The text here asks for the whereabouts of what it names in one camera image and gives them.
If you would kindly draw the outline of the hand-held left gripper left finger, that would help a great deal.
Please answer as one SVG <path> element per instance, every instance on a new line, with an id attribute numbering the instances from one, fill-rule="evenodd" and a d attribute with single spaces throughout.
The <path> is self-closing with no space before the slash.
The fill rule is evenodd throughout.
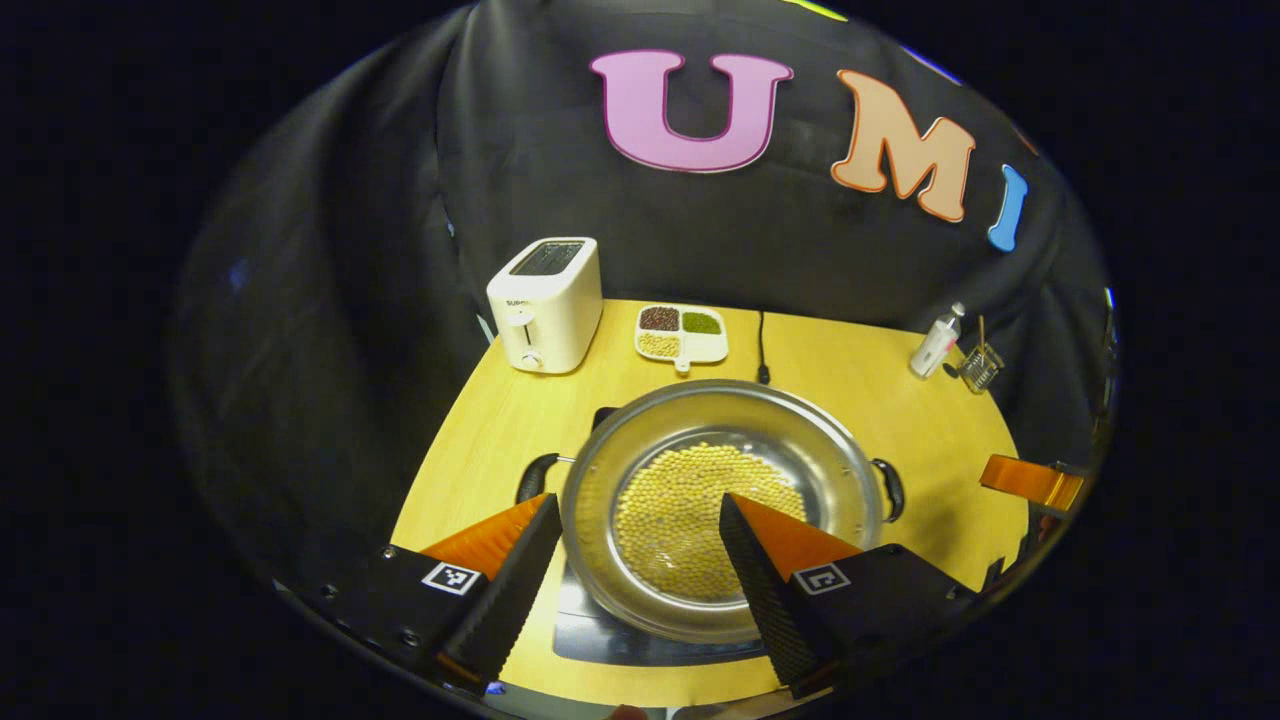
<path id="1" fill-rule="evenodd" d="M 430 544 L 387 542 L 291 589 L 291 603 L 398 673 L 483 696 L 498 680 L 561 541 L 543 492 Z"/>

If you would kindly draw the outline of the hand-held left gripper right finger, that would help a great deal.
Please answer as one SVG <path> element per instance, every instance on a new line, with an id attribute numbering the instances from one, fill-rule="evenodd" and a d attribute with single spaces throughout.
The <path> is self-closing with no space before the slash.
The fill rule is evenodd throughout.
<path id="1" fill-rule="evenodd" d="M 726 493 L 719 537 L 795 700 L 888 675 L 954 634 L 979 594 L 901 544 L 861 550 Z"/>

